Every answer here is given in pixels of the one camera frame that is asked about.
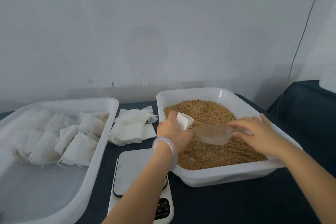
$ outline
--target digital kitchen scale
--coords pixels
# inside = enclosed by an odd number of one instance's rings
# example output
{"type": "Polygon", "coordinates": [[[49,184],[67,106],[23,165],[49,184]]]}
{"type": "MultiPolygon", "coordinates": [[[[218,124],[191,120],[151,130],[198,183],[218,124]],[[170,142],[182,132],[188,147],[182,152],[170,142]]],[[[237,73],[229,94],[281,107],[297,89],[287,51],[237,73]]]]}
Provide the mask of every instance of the digital kitchen scale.
{"type": "MultiPolygon", "coordinates": [[[[153,155],[153,150],[133,150],[124,151],[117,158],[115,165],[110,203],[108,212],[118,203],[120,198],[127,191],[132,182],[137,178],[141,171],[145,168],[150,158],[153,155]]],[[[168,176],[162,186],[162,193],[157,203],[157,209],[153,224],[168,224],[174,216],[174,205],[171,197],[168,176]]]]}

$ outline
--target hand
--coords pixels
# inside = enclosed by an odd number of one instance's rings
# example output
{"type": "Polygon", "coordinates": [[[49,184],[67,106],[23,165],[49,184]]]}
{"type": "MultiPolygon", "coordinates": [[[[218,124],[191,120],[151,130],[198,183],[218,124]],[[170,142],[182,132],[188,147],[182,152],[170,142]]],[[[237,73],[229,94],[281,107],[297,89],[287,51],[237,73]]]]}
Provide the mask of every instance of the hand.
{"type": "Polygon", "coordinates": [[[260,117],[262,121],[257,116],[253,116],[229,122],[230,126],[245,128],[252,133],[248,135],[243,132],[234,132],[232,136],[244,140],[259,153],[279,157],[286,147],[292,144],[272,129],[271,122],[264,114],[260,117]]]}
{"type": "Polygon", "coordinates": [[[177,112],[171,111],[165,122],[160,121],[157,127],[157,136],[167,137],[173,142],[177,152],[181,152],[187,147],[193,136],[193,132],[190,128],[186,131],[181,130],[177,124],[176,117],[177,112]]]}

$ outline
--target grain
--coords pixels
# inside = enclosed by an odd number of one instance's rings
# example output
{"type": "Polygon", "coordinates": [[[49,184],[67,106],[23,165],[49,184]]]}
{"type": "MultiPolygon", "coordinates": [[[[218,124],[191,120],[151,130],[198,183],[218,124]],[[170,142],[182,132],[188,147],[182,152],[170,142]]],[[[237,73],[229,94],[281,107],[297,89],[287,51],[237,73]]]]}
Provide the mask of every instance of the grain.
{"type": "MultiPolygon", "coordinates": [[[[170,111],[183,112],[195,119],[192,126],[225,124],[236,117],[227,108],[203,100],[183,101],[165,108],[165,115],[170,111]]],[[[187,148],[178,154],[178,165],[187,170],[200,170],[234,164],[267,160],[267,158],[240,139],[231,138],[225,145],[213,145],[191,140],[187,148]]]]}

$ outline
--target white plastic tray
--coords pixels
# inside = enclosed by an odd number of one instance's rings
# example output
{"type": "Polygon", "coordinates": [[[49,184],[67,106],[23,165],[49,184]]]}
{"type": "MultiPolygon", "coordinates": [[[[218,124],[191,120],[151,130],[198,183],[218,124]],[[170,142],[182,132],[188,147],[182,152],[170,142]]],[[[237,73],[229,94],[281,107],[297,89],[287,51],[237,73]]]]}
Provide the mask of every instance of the white plastic tray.
{"type": "Polygon", "coordinates": [[[84,213],[119,102],[114,98],[34,103],[0,121],[0,143],[32,108],[47,108],[76,118],[80,112],[110,112],[89,167],[23,164],[0,151],[0,223],[73,224],[84,213]]]}
{"type": "MultiPolygon", "coordinates": [[[[185,100],[194,99],[216,102],[229,109],[237,117],[237,119],[244,116],[251,117],[260,115],[258,111],[241,100],[231,91],[221,88],[166,90],[160,92],[156,96],[156,99],[157,108],[159,111],[159,119],[162,122],[166,120],[164,108],[178,104],[185,100]]],[[[280,133],[287,140],[294,143],[297,147],[301,148],[301,146],[294,139],[284,133],[281,129],[279,129],[274,124],[272,124],[272,126],[275,131],[280,133]]],[[[200,187],[263,177],[273,172],[277,168],[285,167],[281,160],[272,156],[266,157],[268,160],[265,161],[236,164],[224,167],[214,167],[195,171],[186,170],[180,166],[177,166],[173,170],[173,173],[179,176],[185,184],[192,187],[200,187]]]]}

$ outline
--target white wall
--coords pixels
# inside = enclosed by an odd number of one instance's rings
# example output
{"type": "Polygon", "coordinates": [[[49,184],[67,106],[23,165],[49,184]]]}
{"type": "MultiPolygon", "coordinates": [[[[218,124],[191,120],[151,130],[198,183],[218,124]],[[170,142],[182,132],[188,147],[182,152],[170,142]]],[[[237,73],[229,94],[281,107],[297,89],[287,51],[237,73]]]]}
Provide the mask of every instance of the white wall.
{"type": "Polygon", "coordinates": [[[208,86],[267,107],[312,1],[0,0],[0,111],[208,86]]]}
{"type": "Polygon", "coordinates": [[[316,0],[295,65],[303,66],[298,81],[319,80],[336,66],[336,0],[316,0]]]}

